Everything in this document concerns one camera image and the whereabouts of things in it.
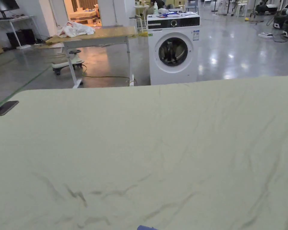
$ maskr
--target crumpled fabric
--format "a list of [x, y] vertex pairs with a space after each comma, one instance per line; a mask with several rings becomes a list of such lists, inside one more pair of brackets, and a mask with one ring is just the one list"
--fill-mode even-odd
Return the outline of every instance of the crumpled fabric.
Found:
[[95, 29], [76, 22], [67, 22], [65, 26], [60, 27], [57, 36], [59, 37], [76, 37], [85, 34], [94, 34]]

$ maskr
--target monitor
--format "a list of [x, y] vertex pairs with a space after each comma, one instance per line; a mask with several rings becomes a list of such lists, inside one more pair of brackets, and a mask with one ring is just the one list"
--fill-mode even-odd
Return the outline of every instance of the monitor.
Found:
[[17, 9], [19, 9], [19, 6], [15, 0], [0, 0], [0, 12], [2, 13], [3, 17], [6, 17], [4, 11]]

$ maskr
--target washing machine door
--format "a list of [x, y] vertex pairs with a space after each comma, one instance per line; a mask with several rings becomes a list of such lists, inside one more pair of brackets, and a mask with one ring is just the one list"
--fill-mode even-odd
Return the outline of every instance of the washing machine door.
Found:
[[189, 37], [170, 33], [159, 39], [155, 47], [157, 66], [167, 73], [178, 73], [187, 68], [193, 59], [194, 47]]

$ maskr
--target doorway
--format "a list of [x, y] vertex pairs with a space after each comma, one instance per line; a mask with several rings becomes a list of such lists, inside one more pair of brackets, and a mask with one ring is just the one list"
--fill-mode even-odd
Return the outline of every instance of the doorway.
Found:
[[100, 27], [98, 0], [64, 0], [68, 19], [90, 27]]

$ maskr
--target bottle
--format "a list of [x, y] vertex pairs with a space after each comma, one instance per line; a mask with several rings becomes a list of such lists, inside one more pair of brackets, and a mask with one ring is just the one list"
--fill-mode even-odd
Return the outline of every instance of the bottle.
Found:
[[155, 5], [154, 5], [154, 14], [155, 15], [159, 15], [159, 13], [158, 13], [158, 5], [157, 5], [156, 2], [155, 2]]

